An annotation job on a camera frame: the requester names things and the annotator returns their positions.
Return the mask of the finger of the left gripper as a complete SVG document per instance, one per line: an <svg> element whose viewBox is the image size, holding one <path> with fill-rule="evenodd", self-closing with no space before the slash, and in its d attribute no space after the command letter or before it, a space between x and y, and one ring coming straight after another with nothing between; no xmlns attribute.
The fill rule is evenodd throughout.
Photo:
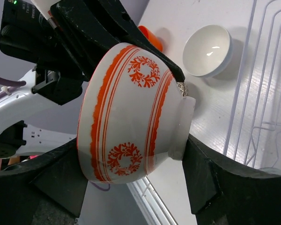
<svg viewBox="0 0 281 225"><path fill-rule="evenodd" d="M50 13L58 37L86 81L119 43L149 51L168 66L177 82L185 80L181 68L149 42L119 0L61 0L50 7Z"/></svg>

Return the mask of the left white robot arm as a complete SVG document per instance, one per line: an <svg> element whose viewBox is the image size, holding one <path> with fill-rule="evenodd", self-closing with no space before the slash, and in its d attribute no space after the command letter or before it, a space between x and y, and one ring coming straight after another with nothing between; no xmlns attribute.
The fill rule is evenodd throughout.
<svg viewBox="0 0 281 225"><path fill-rule="evenodd" d="M161 59L177 82L185 76L135 25L119 0L6 0L0 26L0 50L35 66L18 81L0 78L0 158L21 150L24 119L82 94L103 56L129 43Z"/></svg>

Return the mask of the brown patterned ceramic bowl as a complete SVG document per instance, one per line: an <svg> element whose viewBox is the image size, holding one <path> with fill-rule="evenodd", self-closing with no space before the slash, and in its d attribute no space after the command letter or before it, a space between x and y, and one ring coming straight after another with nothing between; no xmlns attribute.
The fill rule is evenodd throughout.
<svg viewBox="0 0 281 225"><path fill-rule="evenodd" d="M177 82L177 86L183 97L189 96L188 87L185 82Z"/></svg>

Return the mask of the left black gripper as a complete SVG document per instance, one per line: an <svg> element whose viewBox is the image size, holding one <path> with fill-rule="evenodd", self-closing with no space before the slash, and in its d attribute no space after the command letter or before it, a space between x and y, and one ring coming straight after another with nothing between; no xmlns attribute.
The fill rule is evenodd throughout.
<svg viewBox="0 0 281 225"><path fill-rule="evenodd" d="M82 94L82 84L89 79L69 57L57 61L39 60L33 68L35 85L31 91L58 104L64 105Z"/></svg>

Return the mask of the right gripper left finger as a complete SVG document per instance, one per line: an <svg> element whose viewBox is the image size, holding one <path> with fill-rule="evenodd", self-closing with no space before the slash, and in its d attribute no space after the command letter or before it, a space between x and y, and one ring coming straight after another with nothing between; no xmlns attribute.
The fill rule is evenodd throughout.
<svg viewBox="0 0 281 225"><path fill-rule="evenodd" d="M0 225L73 225L88 180L77 143L68 143L0 171Z"/></svg>

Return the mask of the orange floral ceramic bowl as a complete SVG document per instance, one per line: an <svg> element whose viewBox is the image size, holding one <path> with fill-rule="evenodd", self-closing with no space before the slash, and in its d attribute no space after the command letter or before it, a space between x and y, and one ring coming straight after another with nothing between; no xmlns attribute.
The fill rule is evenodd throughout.
<svg viewBox="0 0 281 225"><path fill-rule="evenodd" d="M96 67L77 130L79 164L92 182L124 184L185 153L195 99L183 96L170 69L129 43L112 47Z"/></svg>

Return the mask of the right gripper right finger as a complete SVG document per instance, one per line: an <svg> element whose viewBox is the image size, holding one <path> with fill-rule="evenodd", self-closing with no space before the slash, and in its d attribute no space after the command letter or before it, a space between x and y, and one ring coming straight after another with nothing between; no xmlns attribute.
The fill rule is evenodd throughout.
<svg viewBox="0 0 281 225"><path fill-rule="evenodd" d="M182 160L199 225L281 225L281 176L209 148L189 135Z"/></svg>

